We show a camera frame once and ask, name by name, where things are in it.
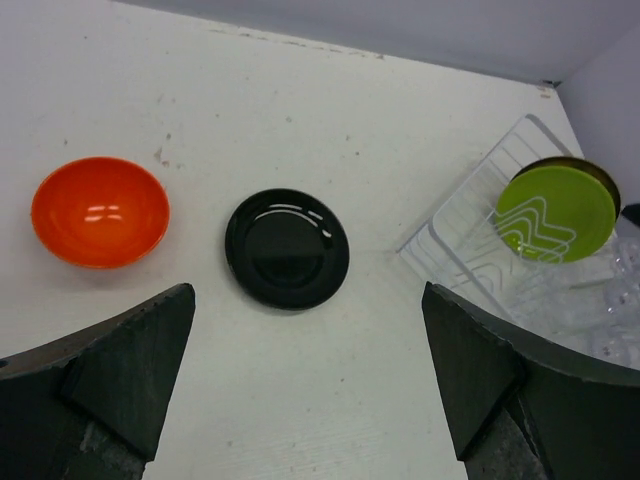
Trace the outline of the green plate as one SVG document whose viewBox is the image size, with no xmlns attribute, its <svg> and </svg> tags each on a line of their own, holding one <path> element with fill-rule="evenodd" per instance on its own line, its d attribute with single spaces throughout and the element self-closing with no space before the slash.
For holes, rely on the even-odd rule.
<svg viewBox="0 0 640 480">
<path fill-rule="evenodd" d="M 525 260 L 571 263 L 611 236 L 615 208 L 594 177 L 562 166 L 535 168 L 510 181 L 494 208 L 495 229 Z"/>
</svg>

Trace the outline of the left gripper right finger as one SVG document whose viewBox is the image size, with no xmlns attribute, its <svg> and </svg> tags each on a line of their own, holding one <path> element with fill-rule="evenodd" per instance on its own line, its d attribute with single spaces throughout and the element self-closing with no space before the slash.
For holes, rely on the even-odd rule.
<svg viewBox="0 0 640 480">
<path fill-rule="evenodd" d="M 636 479 L 639 373 L 428 283 L 422 312 L 454 452 L 470 479 Z"/>
</svg>

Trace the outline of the yellow patterned plate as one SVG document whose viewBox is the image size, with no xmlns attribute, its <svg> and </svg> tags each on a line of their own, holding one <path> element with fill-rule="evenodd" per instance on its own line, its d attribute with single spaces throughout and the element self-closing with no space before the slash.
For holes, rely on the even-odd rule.
<svg viewBox="0 0 640 480">
<path fill-rule="evenodd" d="M 524 173 L 531 171 L 535 168 L 549 167 L 549 166 L 562 166 L 577 169 L 583 173 L 587 173 L 598 180 L 608 191 L 614 204 L 615 217 L 620 216 L 622 210 L 621 194 L 620 190 L 611 177 L 603 168 L 590 162 L 588 160 L 572 157 L 572 156 L 552 156 L 537 160 L 525 167 L 523 167 L 515 176 L 517 178 Z"/>
</svg>

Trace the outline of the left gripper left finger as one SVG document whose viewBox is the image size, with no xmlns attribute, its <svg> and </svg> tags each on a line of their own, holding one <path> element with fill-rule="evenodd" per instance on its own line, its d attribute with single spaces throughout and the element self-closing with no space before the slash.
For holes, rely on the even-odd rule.
<svg viewBox="0 0 640 480">
<path fill-rule="evenodd" d="M 194 319 L 177 284 L 1 361 L 4 479 L 140 479 L 155 459 Z"/>
</svg>

